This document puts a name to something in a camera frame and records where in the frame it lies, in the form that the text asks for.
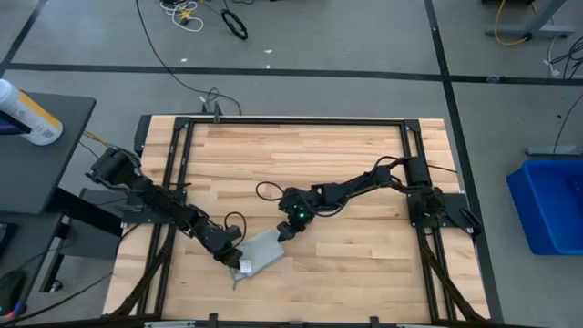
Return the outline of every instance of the yellow cable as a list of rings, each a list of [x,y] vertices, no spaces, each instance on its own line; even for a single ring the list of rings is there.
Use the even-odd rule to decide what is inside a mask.
[[[102,144],[103,146],[105,146],[106,148],[111,147],[110,144],[108,144],[106,141],[104,141],[102,138],[96,136],[95,134],[85,130],[83,131],[83,134],[88,137],[88,138],[92,138],[93,140],[97,141],[98,143]]]
[[[496,22],[494,23],[494,37],[496,38],[496,41],[502,46],[520,45],[521,43],[526,42],[527,39],[523,38],[522,40],[518,40],[515,42],[504,42],[504,41],[500,40],[500,37],[498,37],[498,22],[500,22],[500,15],[502,14],[502,9],[504,8],[505,3],[506,3],[506,0],[502,0],[502,3],[500,4],[500,7],[498,8],[498,14],[496,14]]]

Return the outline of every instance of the wooden table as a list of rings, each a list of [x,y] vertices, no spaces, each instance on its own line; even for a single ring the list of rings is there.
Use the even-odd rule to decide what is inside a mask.
[[[419,121],[428,163],[453,169],[444,121]],[[173,122],[173,116],[155,116],[149,125],[143,171],[158,184]],[[360,175],[383,155],[403,156],[398,128],[197,124],[189,158],[188,202],[217,223],[230,211],[242,212],[252,237],[285,220],[276,202],[255,195],[258,182],[307,189],[314,183]],[[459,191],[455,173],[440,169],[430,173],[444,192]],[[404,180],[401,168],[394,175]],[[266,197],[279,197],[275,188],[264,187]],[[151,229],[140,227],[119,248],[104,313],[117,308],[141,276]],[[442,234],[452,280],[488,317],[471,238],[459,229],[442,229]],[[218,313],[220,320],[365,323],[378,316],[382,323],[429,323],[419,248],[405,195],[385,189],[350,200],[340,214],[317,218],[283,247],[284,259],[233,291],[227,268],[198,241],[178,233],[163,318],[206,320],[210,313]],[[440,316],[445,318],[441,285],[436,277],[434,281]],[[156,286],[152,284],[149,309]]]

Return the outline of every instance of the white bottle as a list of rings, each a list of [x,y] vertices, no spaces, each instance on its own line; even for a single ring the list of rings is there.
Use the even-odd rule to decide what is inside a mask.
[[[0,110],[27,125],[31,131],[21,135],[38,146],[57,140],[63,124],[10,82],[0,79]]]

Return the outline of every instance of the white cable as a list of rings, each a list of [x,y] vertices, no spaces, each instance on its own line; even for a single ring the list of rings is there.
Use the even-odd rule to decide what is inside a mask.
[[[189,32],[200,32],[202,30],[202,27],[204,27],[204,22],[202,21],[202,19],[197,18],[197,17],[186,17],[186,19],[188,19],[189,21],[191,20],[196,20],[200,22],[200,28],[198,29],[191,29],[191,28],[187,28],[185,26],[183,26],[181,23],[176,21],[175,17],[182,17],[182,13],[177,13],[178,10],[180,9],[181,11],[190,11],[193,12],[195,9],[197,9],[199,7],[199,4],[197,4],[196,1],[188,1],[188,2],[182,2],[179,4],[175,4],[174,7],[166,7],[162,4],[162,2],[160,2],[160,6],[164,9],[164,11],[166,12],[166,15],[170,15],[172,16],[172,23],[174,23],[175,26],[178,26],[184,30],[187,30]]]
[[[550,17],[550,23],[552,25],[555,24],[555,17],[551,16]],[[553,53],[553,46],[555,45],[555,41],[557,40],[557,36],[553,36],[553,40],[550,42],[550,45],[548,46],[548,51],[547,51],[547,62],[545,64],[548,65],[548,69],[550,71],[550,75],[552,77],[554,77],[555,79],[561,79],[561,72],[555,70],[555,68],[553,67],[553,63],[551,62],[553,60],[552,58],[552,53]],[[574,78],[582,78],[583,75],[578,75],[578,76],[573,76]]]

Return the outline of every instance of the black desk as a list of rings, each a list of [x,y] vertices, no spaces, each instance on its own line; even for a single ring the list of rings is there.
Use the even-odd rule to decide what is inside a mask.
[[[0,258],[0,275],[38,255],[22,268],[26,272],[22,304],[26,304],[53,239],[59,237],[62,248],[67,235],[75,238],[70,236],[70,225],[62,223],[64,214],[82,221],[79,226],[89,224],[115,238],[121,234],[118,217],[107,212],[104,215],[100,208],[58,187],[96,100],[36,93],[29,96],[58,118],[64,128],[59,140],[48,146],[33,145],[19,136],[0,137],[0,221],[16,225],[14,237]],[[45,287],[41,287],[44,292],[54,280],[58,265],[51,263],[51,268],[56,269],[49,269]]]
[[[1,137],[0,211],[38,214],[45,210],[96,104],[88,97],[29,96],[63,123],[63,134],[47,146],[20,136]]]

